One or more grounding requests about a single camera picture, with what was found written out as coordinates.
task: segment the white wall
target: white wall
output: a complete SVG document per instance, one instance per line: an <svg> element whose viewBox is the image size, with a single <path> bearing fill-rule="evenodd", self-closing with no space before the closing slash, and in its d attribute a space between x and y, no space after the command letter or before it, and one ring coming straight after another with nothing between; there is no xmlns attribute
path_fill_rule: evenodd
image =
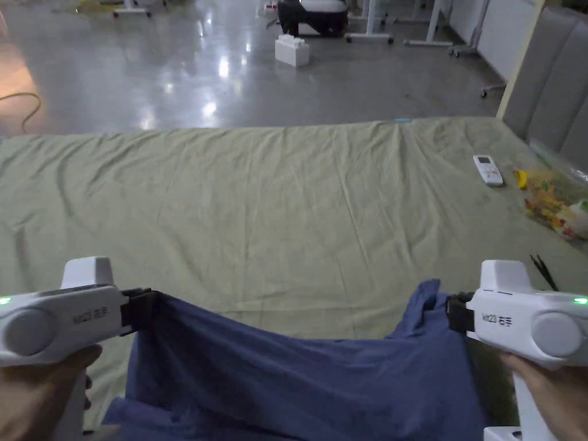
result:
<svg viewBox="0 0 588 441"><path fill-rule="evenodd" d="M536 19L538 0L490 0L478 51L505 80L512 76L529 29Z"/></svg>
<svg viewBox="0 0 588 441"><path fill-rule="evenodd" d="M535 8L542 0L490 0L478 51L492 68L508 81L536 17ZM445 0L443 12L449 13L451 0ZM484 0L453 0L449 24L469 43L480 18Z"/></svg>

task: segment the metal stand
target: metal stand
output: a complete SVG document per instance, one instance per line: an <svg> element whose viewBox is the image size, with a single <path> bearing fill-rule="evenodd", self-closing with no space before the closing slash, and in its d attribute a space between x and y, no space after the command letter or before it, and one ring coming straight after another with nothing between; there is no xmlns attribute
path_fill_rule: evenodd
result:
<svg viewBox="0 0 588 441"><path fill-rule="evenodd" d="M367 8L365 7L365 2L368 0L364 0L363 12L365 13ZM351 43L354 39L364 39L364 40L385 40L388 42L389 45L394 43L394 36L392 34L374 34L373 33L373 25L374 21L376 21L376 2L377 0L369 0L369 10L367 13L367 29L365 34L357 34L357 33L346 33L345 40L347 43Z"/></svg>
<svg viewBox="0 0 588 441"><path fill-rule="evenodd" d="M474 29L472 38L470 39L470 44L451 46L449 48L449 56L453 55L455 58L459 58L460 55L478 55L477 47L480 42L480 37L482 36L482 26L484 24L484 19L486 18L488 4L490 4L490 0L485 0L482 4L482 10L480 11L478 23Z"/></svg>
<svg viewBox="0 0 588 441"><path fill-rule="evenodd" d="M406 23L406 24L416 24L416 25L426 25L429 23L428 18L419 17L420 10L426 7L425 0L415 0L415 6L412 9L412 15L410 17L394 17L392 19L393 23Z"/></svg>
<svg viewBox="0 0 588 441"><path fill-rule="evenodd" d="M137 0L125 0L124 8L116 8L112 11L112 16L117 18L119 14L145 14L148 18L151 18L151 11L148 8L140 8ZM163 5L167 6L167 0L163 0Z"/></svg>
<svg viewBox="0 0 588 441"><path fill-rule="evenodd" d="M348 19L354 20L354 21L369 20L369 5L370 4L371 4L370 0L364 0L362 14L361 15L349 15ZM388 18L388 13L385 13L385 15L383 17L380 17L380 19L382 20L382 23L381 23L382 27L384 27L386 25L387 18Z"/></svg>
<svg viewBox="0 0 588 441"><path fill-rule="evenodd" d="M489 86L486 86L482 89L482 93L480 94L480 97L485 98L488 96L488 92L492 92L492 91L505 91L506 89L506 84L490 84Z"/></svg>
<svg viewBox="0 0 588 441"><path fill-rule="evenodd" d="M443 0L435 0L435 4L433 5L433 12L431 13L431 20L429 22L429 30L427 31L427 38L426 40L405 40L404 43L406 46L425 46L425 47L433 47L433 48L447 48L449 46L453 46L453 43L450 41L435 41L435 30L437 29L437 24L439 22L439 13L441 12L441 3Z"/></svg>

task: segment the finger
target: finger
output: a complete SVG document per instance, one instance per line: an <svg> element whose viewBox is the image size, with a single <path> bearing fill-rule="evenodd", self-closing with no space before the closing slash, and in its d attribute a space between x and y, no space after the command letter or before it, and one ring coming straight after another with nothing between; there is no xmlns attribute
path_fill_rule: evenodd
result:
<svg viewBox="0 0 588 441"><path fill-rule="evenodd" d="M100 346L88 346L87 348L83 348L77 352L74 352L59 364L76 371L84 370L93 362L98 360L98 357L100 357L101 353L102 348Z"/></svg>
<svg viewBox="0 0 588 441"><path fill-rule="evenodd" d="M582 367L566 367L565 368L570 375L572 375L578 382L584 385L588 385L588 368Z"/></svg>
<svg viewBox="0 0 588 441"><path fill-rule="evenodd" d="M521 376L529 389L535 389L545 381L543 371L534 363L508 353L501 354L500 359L506 366Z"/></svg>

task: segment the yellow cable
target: yellow cable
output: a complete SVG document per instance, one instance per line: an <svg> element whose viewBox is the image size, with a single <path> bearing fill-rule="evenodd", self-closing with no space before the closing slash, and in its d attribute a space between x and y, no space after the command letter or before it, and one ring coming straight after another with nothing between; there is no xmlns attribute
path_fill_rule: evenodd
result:
<svg viewBox="0 0 588 441"><path fill-rule="evenodd" d="M37 99L37 101L38 101L37 106L35 107L35 109L31 113L29 113L26 116L26 118L23 119L22 122L21 122L22 133L26 135L25 124L41 108L41 98L39 97L39 95L37 95L36 93L33 93L33 92L18 92L18 93L12 93L12 94L6 95L6 96L0 96L0 101L2 101L3 99L14 98L15 96L34 96Z"/></svg>

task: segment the air conditioner remote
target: air conditioner remote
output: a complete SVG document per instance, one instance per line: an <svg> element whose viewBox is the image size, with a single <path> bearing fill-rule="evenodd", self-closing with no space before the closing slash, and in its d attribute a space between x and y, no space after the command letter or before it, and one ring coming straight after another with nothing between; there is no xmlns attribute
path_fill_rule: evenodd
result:
<svg viewBox="0 0 588 441"><path fill-rule="evenodd" d="M498 187L504 183L498 167L490 156L476 155L474 156L474 162L486 185Z"/></svg>

